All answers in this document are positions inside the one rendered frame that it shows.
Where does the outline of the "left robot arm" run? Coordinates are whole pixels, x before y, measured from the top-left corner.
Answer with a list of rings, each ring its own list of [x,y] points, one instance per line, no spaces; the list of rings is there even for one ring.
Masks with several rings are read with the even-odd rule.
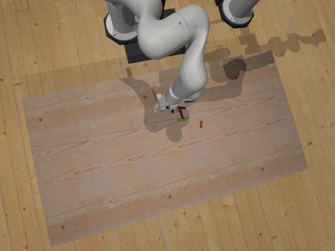
[[[226,18],[234,24],[246,24],[252,17],[252,8],[260,0],[224,0],[222,10]]]

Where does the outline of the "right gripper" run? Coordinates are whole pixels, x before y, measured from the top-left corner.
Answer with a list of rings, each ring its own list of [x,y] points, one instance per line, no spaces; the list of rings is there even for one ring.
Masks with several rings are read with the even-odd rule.
[[[167,106],[167,109],[169,110],[169,111],[171,111],[171,113],[174,113],[174,110],[176,110],[178,108],[178,105],[176,106],[176,105],[169,105],[169,106]]]

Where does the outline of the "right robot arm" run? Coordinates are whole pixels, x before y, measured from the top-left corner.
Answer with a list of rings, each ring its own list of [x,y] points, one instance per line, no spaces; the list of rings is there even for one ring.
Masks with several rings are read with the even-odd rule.
[[[137,36],[139,47],[147,57],[159,60],[187,45],[179,77],[166,95],[156,95],[160,111],[182,101],[198,100],[208,80],[204,62],[210,26],[207,12],[199,5],[188,5],[160,20],[161,0],[105,1],[110,35],[121,41]]]

